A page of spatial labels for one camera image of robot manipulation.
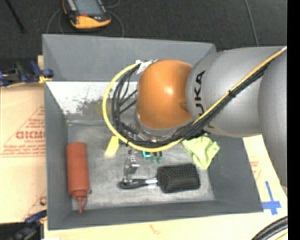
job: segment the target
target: blue marking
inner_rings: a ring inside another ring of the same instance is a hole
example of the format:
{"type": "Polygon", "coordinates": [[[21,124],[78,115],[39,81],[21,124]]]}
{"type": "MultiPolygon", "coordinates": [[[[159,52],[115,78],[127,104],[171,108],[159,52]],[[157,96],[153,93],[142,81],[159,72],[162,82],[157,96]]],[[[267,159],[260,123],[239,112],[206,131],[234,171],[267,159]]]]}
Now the blue marking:
{"type": "Polygon", "coordinates": [[[268,181],[265,182],[265,185],[266,185],[266,188],[267,188],[268,193],[269,193],[269,196],[270,196],[270,201],[262,202],[262,203],[261,203],[261,204],[262,204],[262,208],[263,208],[263,210],[265,210],[265,209],[270,209],[271,214],[272,214],[272,215],[276,215],[276,214],[278,214],[277,209],[278,209],[278,208],[281,208],[281,204],[280,204],[279,201],[275,201],[275,200],[274,200],[274,198],[273,198],[273,196],[272,196],[272,193],[271,193],[271,189],[270,189],[270,186],[269,186],[269,182],[268,182],[268,181]]]}

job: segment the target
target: black cable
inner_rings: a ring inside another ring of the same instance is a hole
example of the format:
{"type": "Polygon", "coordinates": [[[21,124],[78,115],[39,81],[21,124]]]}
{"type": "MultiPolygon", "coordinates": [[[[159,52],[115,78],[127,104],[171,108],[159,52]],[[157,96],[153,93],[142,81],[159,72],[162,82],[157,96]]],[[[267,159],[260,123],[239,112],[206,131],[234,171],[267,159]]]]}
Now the black cable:
{"type": "Polygon", "coordinates": [[[126,97],[126,95],[127,95],[127,92],[128,92],[128,89],[129,89],[129,85],[130,85],[130,77],[131,77],[131,74],[128,77],[126,88],[125,88],[124,94],[121,97],[121,100],[123,100],[126,97]]]}
{"type": "Polygon", "coordinates": [[[17,15],[15,9],[13,8],[13,6],[11,5],[10,1],[9,0],[4,0],[4,1],[8,5],[13,17],[15,18],[16,22],[18,23],[21,33],[23,33],[23,34],[27,33],[27,30],[25,29],[24,25],[21,23],[18,15],[17,15]]]}
{"type": "Polygon", "coordinates": [[[266,226],[252,240],[267,240],[287,228],[288,216],[285,216],[266,226]]]}

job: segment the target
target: yellow cable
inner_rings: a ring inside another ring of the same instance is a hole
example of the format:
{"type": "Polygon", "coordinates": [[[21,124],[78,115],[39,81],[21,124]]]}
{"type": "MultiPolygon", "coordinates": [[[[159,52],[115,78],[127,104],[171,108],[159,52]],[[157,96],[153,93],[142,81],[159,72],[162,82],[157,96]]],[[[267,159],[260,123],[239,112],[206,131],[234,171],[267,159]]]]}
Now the yellow cable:
{"type": "MultiPolygon", "coordinates": [[[[224,98],[226,98],[235,88],[237,88],[240,84],[242,84],[244,81],[246,81],[249,77],[251,77],[254,73],[256,73],[258,70],[260,70],[261,68],[263,68],[266,64],[268,64],[269,62],[271,62],[273,59],[275,59],[276,57],[278,57],[280,54],[282,54],[285,50],[287,49],[287,47],[285,46],[284,48],[282,48],[281,50],[279,50],[278,52],[274,53],[273,55],[271,55],[270,57],[268,57],[266,60],[264,60],[263,62],[261,62],[258,66],[256,66],[249,74],[247,74],[244,78],[242,78],[239,82],[237,82],[231,89],[230,91],[228,91],[226,94],[224,94],[216,103],[214,103],[207,111],[205,111],[198,119],[196,119],[192,125],[194,125],[195,123],[197,123],[200,119],[204,118],[213,108],[215,108],[224,98]]],[[[107,100],[108,100],[108,96],[109,93],[112,89],[112,86],[115,84],[115,82],[126,72],[130,71],[131,69],[133,69],[135,66],[137,66],[139,63],[135,63],[132,64],[126,68],[124,68],[123,70],[121,70],[109,83],[109,85],[107,86],[105,93],[103,95],[103,100],[102,100],[102,114],[103,114],[103,118],[104,121],[106,123],[106,125],[108,126],[108,128],[111,130],[111,132],[117,136],[122,142],[124,142],[125,144],[128,144],[129,146],[135,148],[136,150],[140,150],[140,151],[145,151],[145,152],[160,152],[160,151],[164,151],[167,150],[173,146],[175,146],[176,144],[180,143],[181,141],[184,140],[184,138],[180,138],[178,140],[175,140],[167,145],[163,145],[161,147],[143,147],[143,146],[139,146],[136,145],[132,142],[130,142],[128,139],[126,139],[125,137],[123,137],[110,123],[110,120],[108,118],[107,115],[107,109],[106,109],[106,105],[107,105],[107,100]]]]}

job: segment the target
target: small metal part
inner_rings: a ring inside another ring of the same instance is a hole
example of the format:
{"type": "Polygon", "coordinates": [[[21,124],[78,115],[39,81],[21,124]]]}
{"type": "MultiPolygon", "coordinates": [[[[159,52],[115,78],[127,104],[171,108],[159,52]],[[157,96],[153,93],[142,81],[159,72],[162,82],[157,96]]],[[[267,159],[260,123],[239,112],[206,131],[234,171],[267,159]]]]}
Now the small metal part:
{"type": "Polygon", "coordinates": [[[125,184],[132,183],[132,175],[134,175],[139,168],[139,164],[136,161],[136,158],[131,156],[125,160],[124,168],[123,168],[123,179],[122,182],[125,184]]]}

